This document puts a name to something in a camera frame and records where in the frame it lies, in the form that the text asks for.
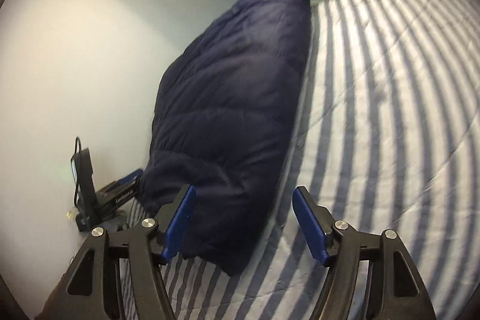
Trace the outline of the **blue white striped bed quilt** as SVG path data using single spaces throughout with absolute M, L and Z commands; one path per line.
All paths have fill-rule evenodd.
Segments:
M 292 208 L 304 186 L 361 232 L 399 234 L 438 319 L 479 285 L 479 0 L 325 0 L 277 196 L 246 268 L 180 252 L 178 319 L 307 319 L 326 270 Z

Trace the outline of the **navy quilted puffer jacket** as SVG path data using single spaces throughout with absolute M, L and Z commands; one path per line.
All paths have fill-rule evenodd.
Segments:
M 182 242 L 228 275 L 250 261 L 278 192 L 311 40 L 311 0 L 238 0 L 164 73 L 138 201 L 181 186 L 197 201 Z

